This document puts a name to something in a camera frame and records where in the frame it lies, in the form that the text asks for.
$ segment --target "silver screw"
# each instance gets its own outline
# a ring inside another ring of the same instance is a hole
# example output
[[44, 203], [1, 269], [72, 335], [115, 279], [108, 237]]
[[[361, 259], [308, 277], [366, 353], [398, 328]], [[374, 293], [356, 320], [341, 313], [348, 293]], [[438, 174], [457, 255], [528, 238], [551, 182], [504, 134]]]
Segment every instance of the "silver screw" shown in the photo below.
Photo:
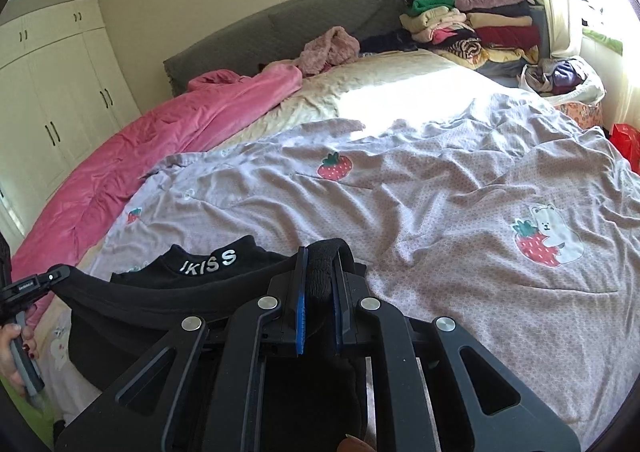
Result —
[[260, 309], [273, 309], [278, 305], [278, 299], [276, 297], [261, 297], [258, 300], [258, 307]]
[[360, 301], [360, 305], [367, 311], [375, 311], [376, 309], [380, 309], [380, 300], [373, 297], [366, 297]]
[[195, 331], [202, 326], [202, 320], [198, 317], [187, 317], [182, 321], [182, 329], [185, 331]]
[[456, 323], [449, 317], [440, 317], [436, 320], [436, 327], [440, 331], [453, 331], [456, 328]]

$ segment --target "white plastic bag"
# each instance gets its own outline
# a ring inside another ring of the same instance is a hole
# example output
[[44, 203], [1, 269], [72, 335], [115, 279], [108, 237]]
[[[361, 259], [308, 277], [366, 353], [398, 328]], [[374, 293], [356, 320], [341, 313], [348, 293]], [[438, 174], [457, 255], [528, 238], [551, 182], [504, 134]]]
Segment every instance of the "white plastic bag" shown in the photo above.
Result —
[[[559, 96], [548, 96], [547, 98], [544, 98], [553, 106], [560, 105], [562, 103], [569, 103], [570, 101], [580, 101], [587, 105], [595, 105], [597, 102], [602, 101], [602, 98], [604, 98], [604, 85], [602, 84], [602, 80], [597, 75], [596, 71], [593, 70], [593, 67], [585, 62], [584, 59], [580, 56], [573, 56], [572, 58], [568, 58], [568, 60], [574, 59], [580, 60], [582, 62], [584, 72], [587, 73], [587, 79], [584, 80], [583, 83], [578, 85], [575, 90], [569, 92], [568, 94], [560, 94]], [[539, 94], [535, 90], [533, 90], [527, 83], [527, 79], [525, 78], [527, 67], [532, 66], [524, 66], [522, 68], [522, 73], [520, 74], [518, 85], [520, 86], [520, 88], [528, 90], [529, 92], [533, 92], [535, 95], [539, 96]]]

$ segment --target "gray quilted headboard cover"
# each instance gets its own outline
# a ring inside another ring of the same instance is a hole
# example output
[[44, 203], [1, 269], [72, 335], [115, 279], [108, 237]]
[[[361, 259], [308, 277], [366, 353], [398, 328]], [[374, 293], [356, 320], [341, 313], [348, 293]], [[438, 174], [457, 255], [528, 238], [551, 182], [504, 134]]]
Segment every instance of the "gray quilted headboard cover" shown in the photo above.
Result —
[[305, 44], [333, 26], [358, 40], [401, 27], [405, 0], [289, 0], [210, 34], [164, 61], [174, 96], [192, 78], [215, 69], [254, 76], [258, 64], [297, 58]]

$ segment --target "white wardrobe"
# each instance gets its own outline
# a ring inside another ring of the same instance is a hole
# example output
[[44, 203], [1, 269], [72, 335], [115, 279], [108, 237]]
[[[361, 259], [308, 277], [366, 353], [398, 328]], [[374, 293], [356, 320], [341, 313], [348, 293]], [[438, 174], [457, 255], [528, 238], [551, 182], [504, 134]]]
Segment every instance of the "white wardrobe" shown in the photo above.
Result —
[[0, 26], [0, 193], [25, 231], [71, 170], [137, 117], [97, 0]]

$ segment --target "strawberry print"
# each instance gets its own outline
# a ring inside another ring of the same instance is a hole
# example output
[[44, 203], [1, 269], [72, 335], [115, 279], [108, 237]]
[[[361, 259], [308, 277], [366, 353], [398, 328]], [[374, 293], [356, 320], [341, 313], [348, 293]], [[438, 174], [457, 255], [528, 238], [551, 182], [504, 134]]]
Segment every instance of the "strawberry print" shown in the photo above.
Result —
[[318, 168], [318, 175], [322, 179], [330, 181], [339, 181], [351, 172], [353, 163], [347, 156], [341, 156], [338, 152], [328, 154], [326, 159], [322, 160], [322, 165]]
[[141, 208], [135, 208], [135, 209], [131, 210], [129, 212], [129, 214], [127, 215], [126, 224], [130, 225], [131, 223], [133, 223], [137, 218], [140, 217], [140, 213], [142, 213], [142, 209]]
[[525, 257], [549, 267], [560, 265], [560, 262], [556, 260], [558, 248], [555, 246], [546, 247], [543, 241], [548, 237], [540, 233], [536, 226], [533, 226], [529, 221], [523, 222], [517, 219], [516, 224], [511, 228], [516, 232], [516, 245]]

